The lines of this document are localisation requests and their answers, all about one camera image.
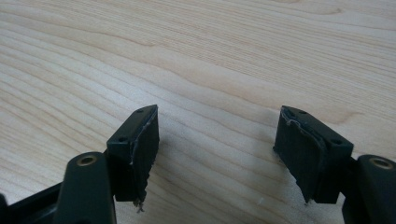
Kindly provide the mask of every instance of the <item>wooden table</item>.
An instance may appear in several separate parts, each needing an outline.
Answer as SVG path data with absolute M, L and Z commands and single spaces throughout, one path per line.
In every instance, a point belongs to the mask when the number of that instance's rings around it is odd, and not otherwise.
M 301 108 L 396 160 L 396 3 L 1 1 L 0 192 L 8 203 L 160 108 L 145 213 L 119 223 L 343 223 L 304 204 L 272 146 Z

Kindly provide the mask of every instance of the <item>light wooden surface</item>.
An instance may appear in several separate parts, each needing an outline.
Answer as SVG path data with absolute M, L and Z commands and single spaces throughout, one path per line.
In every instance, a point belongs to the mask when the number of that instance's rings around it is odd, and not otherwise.
M 160 108 L 145 213 L 119 223 L 343 223 L 272 152 L 301 108 L 396 160 L 396 2 L 1 1 L 0 192 L 9 203 L 137 108 Z

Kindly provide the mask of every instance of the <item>wood grain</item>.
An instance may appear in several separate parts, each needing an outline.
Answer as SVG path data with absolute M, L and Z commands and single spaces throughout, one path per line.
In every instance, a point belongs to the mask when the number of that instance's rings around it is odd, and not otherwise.
M 304 204 L 272 152 L 279 108 L 321 119 L 354 157 L 396 160 L 396 3 L 0 1 L 0 192 L 9 203 L 160 108 L 145 213 L 119 223 L 343 223 Z

